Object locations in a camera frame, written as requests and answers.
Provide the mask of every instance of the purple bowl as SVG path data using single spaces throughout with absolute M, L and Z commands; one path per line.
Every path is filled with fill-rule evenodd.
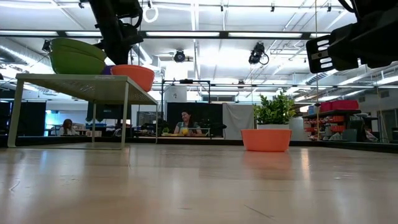
M 102 75 L 112 75 L 112 73 L 111 73 L 111 68 L 113 67 L 114 65 L 107 65 L 107 66 L 105 66 L 105 68 L 104 68 L 104 70 L 102 71 Z

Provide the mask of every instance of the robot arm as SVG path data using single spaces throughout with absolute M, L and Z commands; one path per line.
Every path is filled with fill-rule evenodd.
M 132 45 L 144 41 L 137 28 L 142 22 L 142 8 L 138 0 L 80 0 L 89 2 L 97 21 L 103 40 L 97 47 L 103 49 L 106 55 L 116 64 L 128 63 Z M 137 23 L 123 23 L 123 18 L 136 18 Z
M 312 73 L 358 68 L 358 59 L 370 68 L 398 60 L 392 33 L 398 28 L 398 0 L 351 0 L 352 8 L 345 0 L 339 2 L 355 13 L 358 22 L 307 42 Z

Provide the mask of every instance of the plant pot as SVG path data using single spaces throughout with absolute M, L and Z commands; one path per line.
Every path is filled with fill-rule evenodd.
M 284 152 L 292 136 L 289 129 L 246 129 L 241 133 L 246 150 L 257 152 Z
M 289 129 L 288 124 L 257 124 L 257 129 Z

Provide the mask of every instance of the orange bowl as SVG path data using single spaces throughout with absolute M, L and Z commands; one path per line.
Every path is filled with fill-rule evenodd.
M 247 129 L 241 133 L 246 150 L 257 152 L 284 152 L 292 136 L 289 129 Z
M 155 78 L 155 72 L 138 65 L 116 65 L 111 68 L 112 75 L 125 75 L 149 92 Z

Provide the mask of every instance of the green bowl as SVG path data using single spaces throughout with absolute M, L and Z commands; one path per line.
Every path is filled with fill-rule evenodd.
M 51 52 L 50 60 L 52 69 L 57 74 L 100 75 L 105 68 L 105 62 L 76 52 Z
M 87 44 L 86 42 L 66 38 L 56 38 L 51 40 L 51 49 L 53 51 L 64 51 L 65 47 L 73 49 L 68 51 L 74 51 L 78 53 L 82 52 L 82 54 L 93 56 L 102 61 L 106 58 L 105 52 L 94 45 Z

